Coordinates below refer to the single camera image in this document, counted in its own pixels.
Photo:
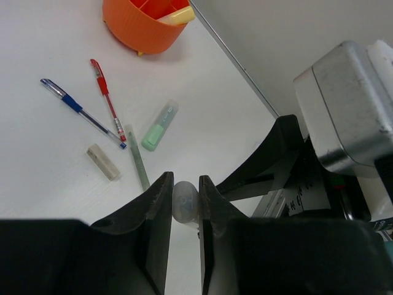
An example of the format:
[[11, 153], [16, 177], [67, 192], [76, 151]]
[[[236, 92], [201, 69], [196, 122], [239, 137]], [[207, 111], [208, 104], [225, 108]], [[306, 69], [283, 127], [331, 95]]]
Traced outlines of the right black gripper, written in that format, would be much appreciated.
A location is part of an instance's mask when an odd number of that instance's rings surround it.
[[322, 167], [312, 145], [303, 146], [295, 115], [278, 117], [260, 146], [216, 188], [230, 202], [283, 188], [289, 216], [365, 221], [392, 241], [392, 218], [372, 220], [358, 179]]

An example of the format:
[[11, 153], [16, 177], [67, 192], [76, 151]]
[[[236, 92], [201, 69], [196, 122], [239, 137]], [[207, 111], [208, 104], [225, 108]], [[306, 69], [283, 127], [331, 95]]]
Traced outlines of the grey green pen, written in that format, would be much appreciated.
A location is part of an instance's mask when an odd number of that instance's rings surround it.
[[131, 124], [125, 125], [125, 134], [126, 134], [126, 138], [128, 140], [129, 146], [130, 146], [131, 155], [134, 160], [134, 164], [136, 167], [137, 174], [139, 176], [139, 180], [140, 180], [142, 189], [143, 189], [143, 191], [146, 191], [150, 187], [150, 181], [148, 179], [147, 172], [146, 172], [146, 169], [144, 166], [144, 162], [143, 162], [141, 153], [139, 151], [138, 141], [136, 139], [136, 136], [134, 134]]

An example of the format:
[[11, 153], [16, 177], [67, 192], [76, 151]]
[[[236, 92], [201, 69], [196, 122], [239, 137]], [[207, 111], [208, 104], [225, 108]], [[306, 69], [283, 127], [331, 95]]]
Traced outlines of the green highlighter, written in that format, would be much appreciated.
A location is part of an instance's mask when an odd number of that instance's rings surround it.
[[156, 150], [160, 140], [177, 114], [178, 109], [179, 105], [174, 100], [169, 100], [164, 105], [157, 118], [144, 135], [141, 141], [142, 147], [148, 151]]

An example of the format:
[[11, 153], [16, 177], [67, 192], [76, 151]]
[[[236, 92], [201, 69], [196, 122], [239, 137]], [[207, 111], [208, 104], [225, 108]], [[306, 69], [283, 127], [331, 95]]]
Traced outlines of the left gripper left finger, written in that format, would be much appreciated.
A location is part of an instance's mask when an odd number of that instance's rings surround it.
[[164, 172], [140, 196], [90, 226], [101, 235], [101, 291], [164, 294], [173, 187], [173, 173]]

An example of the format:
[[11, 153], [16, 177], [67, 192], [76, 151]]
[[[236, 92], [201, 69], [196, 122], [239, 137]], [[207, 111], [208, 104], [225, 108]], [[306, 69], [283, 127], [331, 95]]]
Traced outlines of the orange highlighter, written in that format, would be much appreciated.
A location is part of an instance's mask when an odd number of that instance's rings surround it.
[[174, 185], [172, 215], [177, 222], [198, 229], [199, 193], [192, 183], [180, 181]]

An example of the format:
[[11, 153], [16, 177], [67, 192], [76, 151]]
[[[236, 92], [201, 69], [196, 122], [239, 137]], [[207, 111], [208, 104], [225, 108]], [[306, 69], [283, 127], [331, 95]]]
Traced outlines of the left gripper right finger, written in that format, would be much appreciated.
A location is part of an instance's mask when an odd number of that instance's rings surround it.
[[199, 233], [203, 294], [251, 294], [252, 278], [243, 269], [232, 222], [246, 219], [207, 175], [199, 178]]

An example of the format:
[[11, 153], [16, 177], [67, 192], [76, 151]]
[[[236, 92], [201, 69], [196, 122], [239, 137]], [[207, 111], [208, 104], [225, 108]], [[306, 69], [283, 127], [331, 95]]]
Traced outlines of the red gel pen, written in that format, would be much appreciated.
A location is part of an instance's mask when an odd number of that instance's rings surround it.
[[98, 87], [101, 91], [102, 96], [106, 99], [107, 105], [109, 107], [109, 110], [111, 112], [116, 130], [117, 130], [117, 134], [120, 137], [120, 140], [122, 142], [126, 141], [126, 136], [125, 136], [125, 132], [123, 130], [123, 127], [121, 125], [120, 119], [117, 115], [117, 112], [114, 108], [114, 105], [112, 103], [111, 97], [110, 97], [110, 93], [109, 93], [109, 89], [107, 87], [107, 82], [106, 79], [104, 77], [104, 73], [99, 65], [99, 63], [95, 60], [95, 59], [90, 59], [90, 64], [95, 72], [95, 76], [96, 76], [96, 81], [98, 83]]

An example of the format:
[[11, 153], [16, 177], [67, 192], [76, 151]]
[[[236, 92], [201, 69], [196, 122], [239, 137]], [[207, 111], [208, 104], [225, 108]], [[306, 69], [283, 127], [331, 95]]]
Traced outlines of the yellow highlighter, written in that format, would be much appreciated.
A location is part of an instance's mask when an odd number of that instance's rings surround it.
[[159, 22], [167, 25], [183, 25], [195, 19], [195, 13], [191, 6], [187, 6], [173, 13], [158, 19]]

